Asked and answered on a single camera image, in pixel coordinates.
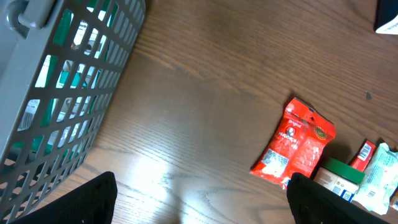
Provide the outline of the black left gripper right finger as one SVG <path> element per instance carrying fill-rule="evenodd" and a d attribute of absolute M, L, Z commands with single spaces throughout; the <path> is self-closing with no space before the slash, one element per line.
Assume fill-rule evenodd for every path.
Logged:
<path fill-rule="evenodd" d="M 298 172 L 289 181 L 287 200 L 299 224 L 385 223 Z"/>

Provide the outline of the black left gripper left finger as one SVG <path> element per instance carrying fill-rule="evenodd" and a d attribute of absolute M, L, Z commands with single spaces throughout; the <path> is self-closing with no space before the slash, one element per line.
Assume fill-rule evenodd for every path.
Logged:
<path fill-rule="evenodd" d="M 107 171 L 12 224 L 110 224 L 118 195 Z"/>

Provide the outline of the mint green wipes pack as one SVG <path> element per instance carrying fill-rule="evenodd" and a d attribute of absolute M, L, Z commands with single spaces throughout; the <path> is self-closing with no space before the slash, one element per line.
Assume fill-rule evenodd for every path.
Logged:
<path fill-rule="evenodd" d="M 387 143 L 380 143 L 370 163 L 364 170 L 364 180 L 359 185 L 353 200 L 368 211 L 385 215 L 390 197 L 397 188 L 397 152 Z"/>

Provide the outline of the green white package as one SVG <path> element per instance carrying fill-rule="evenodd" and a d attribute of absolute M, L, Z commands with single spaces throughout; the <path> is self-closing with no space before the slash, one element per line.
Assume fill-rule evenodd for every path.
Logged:
<path fill-rule="evenodd" d="M 65 1 L 11 148 L 78 154 L 103 119 L 136 35 L 127 1 Z"/>

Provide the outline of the white barcode scanner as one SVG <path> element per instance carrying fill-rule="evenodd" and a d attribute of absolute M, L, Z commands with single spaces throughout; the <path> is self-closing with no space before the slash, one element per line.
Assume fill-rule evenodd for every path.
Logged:
<path fill-rule="evenodd" d="M 378 0 L 374 31 L 377 34 L 397 35 L 397 0 Z"/>

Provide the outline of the green lid jar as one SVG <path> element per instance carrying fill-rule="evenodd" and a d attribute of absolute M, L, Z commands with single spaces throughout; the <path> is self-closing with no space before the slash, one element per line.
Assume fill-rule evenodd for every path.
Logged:
<path fill-rule="evenodd" d="M 314 181 L 342 199 L 352 202 L 365 174 L 334 158 L 323 161 Z"/>

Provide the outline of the red snack bag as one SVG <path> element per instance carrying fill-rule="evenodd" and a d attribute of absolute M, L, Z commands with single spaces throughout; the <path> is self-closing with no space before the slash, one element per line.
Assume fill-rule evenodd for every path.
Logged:
<path fill-rule="evenodd" d="M 325 146 L 336 136 L 335 125 L 298 98 L 283 117 L 250 174 L 287 188 L 294 173 L 310 177 Z"/>

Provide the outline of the red stick sachet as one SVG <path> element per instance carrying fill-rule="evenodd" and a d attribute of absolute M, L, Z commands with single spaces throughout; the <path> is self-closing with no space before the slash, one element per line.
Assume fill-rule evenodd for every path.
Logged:
<path fill-rule="evenodd" d="M 370 163 L 375 150 L 376 145 L 369 140 L 365 140 L 363 145 L 359 148 L 358 153 L 350 162 L 349 166 L 360 172 L 364 172 Z"/>

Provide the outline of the grey plastic shopping basket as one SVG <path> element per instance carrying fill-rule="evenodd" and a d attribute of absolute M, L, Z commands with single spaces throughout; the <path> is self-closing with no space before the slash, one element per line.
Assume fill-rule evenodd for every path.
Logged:
<path fill-rule="evenodd" d="M 92 148 L 145 0 L 1 2 L 1 222 L 28 215 Z"/>

